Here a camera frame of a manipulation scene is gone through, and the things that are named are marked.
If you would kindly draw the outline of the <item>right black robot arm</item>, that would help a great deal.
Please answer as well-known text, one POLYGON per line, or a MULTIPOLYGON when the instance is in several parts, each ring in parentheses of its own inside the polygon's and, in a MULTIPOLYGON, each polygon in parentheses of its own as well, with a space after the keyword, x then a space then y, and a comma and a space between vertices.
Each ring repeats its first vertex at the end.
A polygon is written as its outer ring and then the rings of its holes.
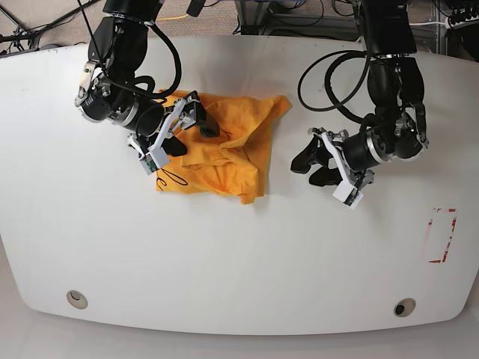
POLYGON ((91 31, 88 61, 75 100, 93 123, 110 120, 130 131, 129 145, 145 159, 153 148, 167 156, 184 156, 186 145, 177 129, 197 126, 205 138, 216 138, 219 125, 192 91, 173 105, 167 99, 180 85, 183 68, 171 40, 159 29, 156 18, 162 1, 107 1, 97 30, 91 31), (147 36, 154 32, 168 47, 174 61, 174 79, 169 88, 156 92, 152 76, 137 76, 147 54, 147 36))

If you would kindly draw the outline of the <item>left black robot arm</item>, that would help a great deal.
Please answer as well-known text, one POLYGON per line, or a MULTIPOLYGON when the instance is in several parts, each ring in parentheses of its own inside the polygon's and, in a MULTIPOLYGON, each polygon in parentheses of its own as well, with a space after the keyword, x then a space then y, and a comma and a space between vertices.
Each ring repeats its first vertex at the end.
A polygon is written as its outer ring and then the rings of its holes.
POLYGON ((311 129, 312 140, 291 162, 296 174, 310 176, 311 185, 324 187, 350 182, 361 190, 373 183, 373 168, 392 159, 410 160, 429 146, 424 80, 414 58, 417 51, 406 1, 352 1, 363 50, 331 53, 324 88, 331 105, 357 123, 357 134, 311 129), (336 97, 332 77, 340 65, 365 60, 358 84, 343 100, 336 97))

